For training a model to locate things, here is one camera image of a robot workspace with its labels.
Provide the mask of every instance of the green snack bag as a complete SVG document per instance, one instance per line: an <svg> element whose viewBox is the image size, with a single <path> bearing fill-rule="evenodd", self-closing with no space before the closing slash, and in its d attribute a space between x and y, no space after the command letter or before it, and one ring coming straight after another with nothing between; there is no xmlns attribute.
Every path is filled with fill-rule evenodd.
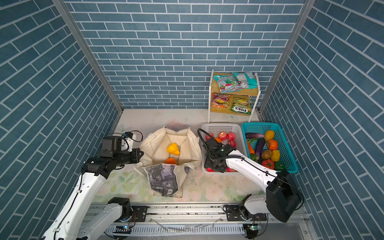
<svg viewBox="0 0 384 240"><path fill-rule="evenodd" d="M231 111L251 115L251 100L234 98Z"/></svg>
<svg viewBox="0 0 384 240"><path fill-rule="evenodd" d="M235 76L235 78L237 79L237 81L239 82L242 88L249 88L249 89L257 88L257 81L251 72L245 72L245 73L234 72L233 75Z"/></svg>

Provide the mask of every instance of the tomato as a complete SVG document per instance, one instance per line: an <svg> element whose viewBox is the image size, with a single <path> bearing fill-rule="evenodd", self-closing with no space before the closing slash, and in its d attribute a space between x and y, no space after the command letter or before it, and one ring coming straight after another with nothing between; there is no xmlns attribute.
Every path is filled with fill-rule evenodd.
<svg viewBox="0 0 384 240"><path fill-rule="evenodd" d="M274 169L275 168L275 164L273 163L273 161L271 159L267 159L267 160L262 161L262 165L264 167L269 168L269 169Z"/></svg>

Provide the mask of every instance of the orange carrot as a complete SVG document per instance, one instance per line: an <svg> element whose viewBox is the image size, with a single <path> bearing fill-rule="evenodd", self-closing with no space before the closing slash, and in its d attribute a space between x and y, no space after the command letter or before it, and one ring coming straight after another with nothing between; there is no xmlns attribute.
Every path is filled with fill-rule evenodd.
<svg viewBox="0 0 384 240"><path fill-rule="evenodd" d="M247 140L247 144L248 144L249 154L255 154L255 150L252 148L252 146L251 146L251 144L248 142L248 140Z"/></svg>

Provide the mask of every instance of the candy bag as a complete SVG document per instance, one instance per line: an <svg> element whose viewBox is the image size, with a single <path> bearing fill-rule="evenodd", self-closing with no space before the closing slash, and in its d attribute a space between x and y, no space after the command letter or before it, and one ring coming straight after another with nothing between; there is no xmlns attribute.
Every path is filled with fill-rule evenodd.
<svg viewBox="0 0 384 240"><path fill-rule="evenodd" d="M251 115L251 100L234 98L231 111Z"/></svg>
<svg viewBox="0 0 384 240"><path fill-rule="evenodd" d="M214 75L221 93L237 92L243 89L233 75Z"/></svg>
<svg viewBox="0 0 384 240"><path fill-rule="evenodd" d="M215 108L227 108L229 105L229 95L212 93L211 106Z"/></svg>
<svg viewBox="0 0 384 240"><path fill-rule="evenodd" d="M239 82L239 85L242 88L249 88L249 89L257 88L257 81L251 72L246 72L246 73L234 72L233 75L235 76L235 78Z"/></svg>

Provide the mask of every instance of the pink apple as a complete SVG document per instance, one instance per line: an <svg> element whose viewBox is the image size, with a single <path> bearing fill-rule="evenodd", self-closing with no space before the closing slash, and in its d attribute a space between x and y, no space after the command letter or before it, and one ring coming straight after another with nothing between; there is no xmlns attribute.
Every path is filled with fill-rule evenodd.
<svg viewBox="0 0 384 240"><path fill-rule="evenodd" d="M221 132L218 134L218 137L221 139L221 140L224 140L224 139L227 139L227 134L225 132Z"/></svg>
<svg viewBox="0 0 384 240"><path fill-rule="evenodd" d="M230 140L229 141L229 145L231 145L232 147L236 147L237 146L235 140Z"/></svg>
<svg viewBox="0 0 384 240"><path fill-rule="evenodd" d="M229 132L227 135L228 135L228 140L234 140L236 138L236 135L233 132Z"/></svg>
<svg viewBox="0 0 384 240"><path fill-rule="evenodd" d="M208 135L205 136L205 139L206 139L206 140L208 140L208 139L210 139L210 138L211 138L211 137L208 136Z"/></svg>

